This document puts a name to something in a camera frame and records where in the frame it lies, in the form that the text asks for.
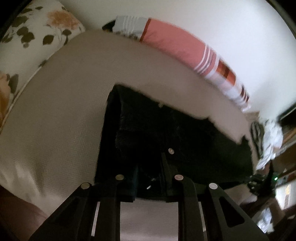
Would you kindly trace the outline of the white crumpled cloth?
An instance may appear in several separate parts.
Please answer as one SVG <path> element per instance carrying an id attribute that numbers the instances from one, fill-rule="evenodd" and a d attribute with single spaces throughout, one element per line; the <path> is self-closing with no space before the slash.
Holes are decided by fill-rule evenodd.
<path id="1" fill-rule="evenodd" d="M 276 152 L 281 148 L 283 142 L 283 132 L 279 123 L 275 120 L 266 120 L 263 127 L 262 155 L 256 170 L 263 170 L 265 165 L 275 158 Z"/>

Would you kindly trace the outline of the white floral pillow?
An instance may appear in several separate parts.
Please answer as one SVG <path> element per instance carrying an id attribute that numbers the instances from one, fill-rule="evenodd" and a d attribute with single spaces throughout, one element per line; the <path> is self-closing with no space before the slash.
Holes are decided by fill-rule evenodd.
<path id="1" fill-rule="evenodd" d="M 48 59 L 85 27 L 59 1 L 32 1 L 1 39 L 1 125 Z"/>

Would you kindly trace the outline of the beige textured bed sheet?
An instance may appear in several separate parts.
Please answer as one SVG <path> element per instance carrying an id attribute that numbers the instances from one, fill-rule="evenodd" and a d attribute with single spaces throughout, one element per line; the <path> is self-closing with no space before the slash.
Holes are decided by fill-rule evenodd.
<path id="1" fill-rule="evenodd" d="M 99 193 L 94 178 L 107 98 L 115 85 L 208 118 L 234 142 L 243 137 L 249 142 L 240 109 L 180 61 L 117 34 L 84 32 L 30 80 L 1 132 L 1 189 L 9 194 L 1 199 L 1 210 L 18 223 L 16 238 L 267 240 L 216 183 L 176 175 L 176 202 L 121 202 Z"/>

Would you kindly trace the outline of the striped dark cloth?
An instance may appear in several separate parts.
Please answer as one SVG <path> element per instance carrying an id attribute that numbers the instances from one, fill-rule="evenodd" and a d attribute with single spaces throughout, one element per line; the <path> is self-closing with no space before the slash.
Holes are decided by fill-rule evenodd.
<path id="1" fill-rule="evenodd" d="M 258 121 L 253 121 L 250 127 L 252 141 L 256 148 L 258 159 L 263 156 L 263 137 L 264 137 L 264 126 Z"/>

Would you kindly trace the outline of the black pants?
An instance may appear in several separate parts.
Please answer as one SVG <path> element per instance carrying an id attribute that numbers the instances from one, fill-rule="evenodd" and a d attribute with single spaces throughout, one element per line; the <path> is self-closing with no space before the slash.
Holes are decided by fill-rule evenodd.
<path id="1" fill-rule="evenodd" d="M 184 179 L 229 189 L 253 173 L 246 137 L 234 142 L 208 118 L 194 118 L 124 85 L 115 85 L 99 146 L 95 186 L 114 195 L 116 171 L 137 171 L 135 198 L 165 201 L 162 148 L 172 148 Z"/>

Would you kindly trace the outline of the pink plaid long pillow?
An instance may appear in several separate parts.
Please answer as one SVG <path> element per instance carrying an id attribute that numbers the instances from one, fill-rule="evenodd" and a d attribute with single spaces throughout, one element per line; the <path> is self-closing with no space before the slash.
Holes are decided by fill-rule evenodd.
<path id="1" fill-rule="evenodd" d="M 216 86 L 242 111 L 249 109 L 245 86 L 209 45 L 175 25 L 135 16 L 117 16 L 102 29 L 144 43 L 168 54 Z"/>

